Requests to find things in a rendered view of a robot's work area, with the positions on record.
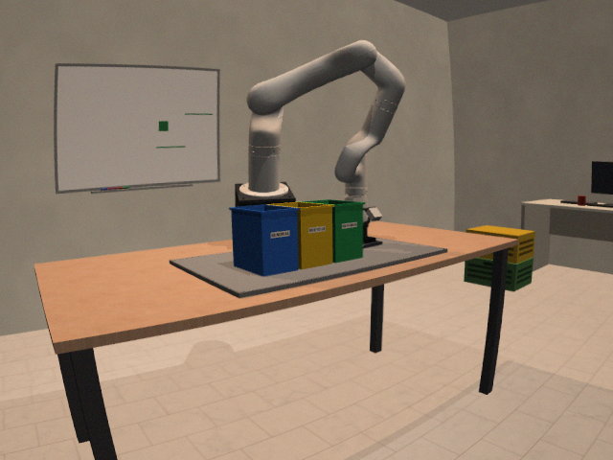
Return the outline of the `green bin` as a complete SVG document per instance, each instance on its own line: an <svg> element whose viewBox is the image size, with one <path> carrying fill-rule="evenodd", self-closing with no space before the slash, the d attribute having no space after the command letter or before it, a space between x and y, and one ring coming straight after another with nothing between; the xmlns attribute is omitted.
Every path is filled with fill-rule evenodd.
<svg viewBox="0 0 613 460"><path fill-rule="evenodd" d="M363 258L363 204L365 202L331 199L301 202L336 204L332 207L332 260L334 263Z"/></svg>

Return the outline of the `yellow open-top bin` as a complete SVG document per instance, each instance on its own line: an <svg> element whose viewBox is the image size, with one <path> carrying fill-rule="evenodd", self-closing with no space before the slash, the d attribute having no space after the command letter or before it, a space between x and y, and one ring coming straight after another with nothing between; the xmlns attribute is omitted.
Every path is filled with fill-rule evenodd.
<svg viewBox="0 0 613 460"><path fill-rule="evenodd" d="M334 205L307 202L271 205L300 208L297 211L299 269L332 264L332 207Z"/></svg>

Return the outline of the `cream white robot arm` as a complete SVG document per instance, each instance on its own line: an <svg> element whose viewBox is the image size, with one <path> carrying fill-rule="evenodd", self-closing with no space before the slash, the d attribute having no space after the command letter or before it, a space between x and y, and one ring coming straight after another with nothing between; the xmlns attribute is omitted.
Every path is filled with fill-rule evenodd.
<svg viewBox="0 0 613 460"><path fill-rule="evenodd" d="M404 93L405 79L371 42L360 40L250 89L248 183L239 187L242 195L275 198L288 193L288 187L280 183L284 105L360 70L378 91L363 127L343 148L334 173L345 182L345 195L367 194L366 153L383 140Z"/></svg>

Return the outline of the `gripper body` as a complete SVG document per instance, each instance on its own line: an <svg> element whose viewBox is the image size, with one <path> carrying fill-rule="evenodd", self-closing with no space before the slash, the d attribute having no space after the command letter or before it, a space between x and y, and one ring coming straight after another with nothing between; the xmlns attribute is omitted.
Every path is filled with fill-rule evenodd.
<svg viewBox="0 0 613 460"><path fill-rule="evenodd" d="M347 195L347 197L345 197L345 200L347 201L359 201L359 202L365 202L365 204L363 204L363 208L368 208L368 202L367 202L367 197L364 196L350 196ZM366 222L368 220L368 216L365 213L365 211L363 211L363 222Z"/></svg>

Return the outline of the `blue open-top bin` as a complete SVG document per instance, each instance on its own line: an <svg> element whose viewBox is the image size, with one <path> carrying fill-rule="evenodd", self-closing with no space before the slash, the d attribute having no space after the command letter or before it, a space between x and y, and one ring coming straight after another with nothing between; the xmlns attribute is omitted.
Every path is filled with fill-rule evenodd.
<svg viewBox="0 0 613 460"><path fill-rule="evenodd" d="M232 210L235 267L262 277L299 270L297 211L300 208L254 205L229 210Z"/></svg>

